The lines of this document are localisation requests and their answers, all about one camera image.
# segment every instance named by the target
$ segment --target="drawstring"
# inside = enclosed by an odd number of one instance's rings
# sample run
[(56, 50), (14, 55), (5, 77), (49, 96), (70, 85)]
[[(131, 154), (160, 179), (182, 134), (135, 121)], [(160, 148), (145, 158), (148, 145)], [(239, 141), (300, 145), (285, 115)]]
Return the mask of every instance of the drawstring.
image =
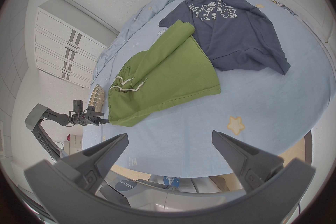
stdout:
[[(121, 79), (121, 85), (124, 85), (125, 83), (127, 83), (127, 82), (129, 82), (130, 80), (132, 80), (132, 79), (134, 79), (134, 78), (131, 78), (131, 79), (128, 79), (128, 80), (126, 80), (126, 81), (124, 81), (123, 82), (123, 78), (122, 77), (120, 77), (120, 76), (117, 76), (116, 77), (116, 79), (117, 78), (120, 78)], [(118, 86), (118, 85), (116, 85), (116, 86), (113, 86), (113, 87), (111, 87), (110, 89), (113, 89), (113, 88), (118, 88), (119, 90), (121, 90), (121, 91), (132, 91), (132, 92), (137, 92), (139, 89), (140, 89), (140, 87), (145, 83), (145, 81), (146, 81), (147, 79), (145, 79), (136, 89), (123, 89), (123, 88), (121, 88), (120, 86)]]

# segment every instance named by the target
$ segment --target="blue bed sheet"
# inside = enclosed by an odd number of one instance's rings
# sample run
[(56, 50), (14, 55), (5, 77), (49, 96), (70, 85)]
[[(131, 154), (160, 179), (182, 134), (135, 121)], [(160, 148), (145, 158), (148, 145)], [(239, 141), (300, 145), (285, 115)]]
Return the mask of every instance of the blue bed sheet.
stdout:
[[(124, 63), (148, 50), (166, 30), (158, 27), (183, 0), (168, 3), (115, 52), (92, 84), (106, 93)], [(265, 151), (280, 154), (298, 142), (320, 119), (335, 94), (332, 68), (320, 44), (292, 14), (269, 0), (246, 0), (272, 21), (291, 64), (285, 76), (261, 71), (216, 70), (221, 94), (205, 96), (156, 112), (133, 127), (86, 126), (83, 148), (128, 133), (129, 145), (116, 164), (149, 174), (205, 177), (232, 172), (211, 142), (212, 130)]]

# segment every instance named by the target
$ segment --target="yellow star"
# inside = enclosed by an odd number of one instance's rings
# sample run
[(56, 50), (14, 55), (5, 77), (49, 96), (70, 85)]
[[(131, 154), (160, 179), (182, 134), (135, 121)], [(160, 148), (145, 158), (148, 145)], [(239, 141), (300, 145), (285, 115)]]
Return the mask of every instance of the yellow star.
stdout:
[(230, 123), (227, 125), (227, 128), (231, 131), (233, 131), (233, 133), (235, 135), (240, 134), (240, 131), (245, 129), (245, 126), (242, 124), (242, 118), (241, 117), (230, 117)]

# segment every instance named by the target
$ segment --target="dark blue shirt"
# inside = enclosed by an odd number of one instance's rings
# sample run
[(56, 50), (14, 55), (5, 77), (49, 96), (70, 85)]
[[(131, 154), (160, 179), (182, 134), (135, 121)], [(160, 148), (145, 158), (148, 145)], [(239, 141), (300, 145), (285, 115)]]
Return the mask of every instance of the dark blue shirt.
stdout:
[(270, 67), (286, 74), (290, 65), (271, 21), (245, 0), (185, 0), (160, 21), (195, 27), (193, 37), (221, 71)]

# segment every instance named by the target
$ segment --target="woven basket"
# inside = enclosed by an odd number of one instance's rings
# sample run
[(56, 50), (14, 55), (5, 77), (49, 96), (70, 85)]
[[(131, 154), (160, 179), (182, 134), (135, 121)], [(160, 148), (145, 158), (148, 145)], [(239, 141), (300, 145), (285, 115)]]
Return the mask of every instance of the woven basket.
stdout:
[(95, 107), (95, 111), (101, 112), (103, 108), (105, 93), (103, 90), (103, 87), (99, 84), (97, 84), (91, 93), (89, 105), (92, 105)]

